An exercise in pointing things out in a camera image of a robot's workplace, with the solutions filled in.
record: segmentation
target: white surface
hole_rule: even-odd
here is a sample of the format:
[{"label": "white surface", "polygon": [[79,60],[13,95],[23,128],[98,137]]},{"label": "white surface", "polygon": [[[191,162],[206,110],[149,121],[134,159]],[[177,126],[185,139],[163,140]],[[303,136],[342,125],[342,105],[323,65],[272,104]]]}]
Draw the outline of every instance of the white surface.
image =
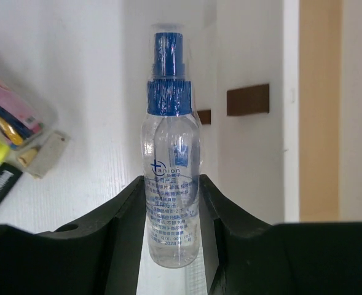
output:
[{"label": "white surface", "polygon": [[[283,222],[283,1],[218,1],[218,42],[219,187],[256,217]],[[265,83],[270,114],[226,116],[227,90]]]},{"label": "white surface", "polygon": [[[54,230],[142,173],[149,26],[157,22],[184,23],[191,37],[196,105],[212,109],[202,172],[251,214],[297,220],[297,7],[298,0],[0,1],[0,76],[44,104],[48,118],[56,109],[56,127],[71,137],[43,180],[23,176],[0,206],[0,223]],[[270,114],[226,117],[227,90],[267,82]],[[139,291],[185,294],[181,273],[154,265],[144,248]]]},{"label": "white surface", "polygon": [[299,0],[283,1],[283,140],[285,221],[299,221]]},{"label": "white surface", "polygon": [[362,220],[362,1],[344,1],[342,37],[340,216]]}]

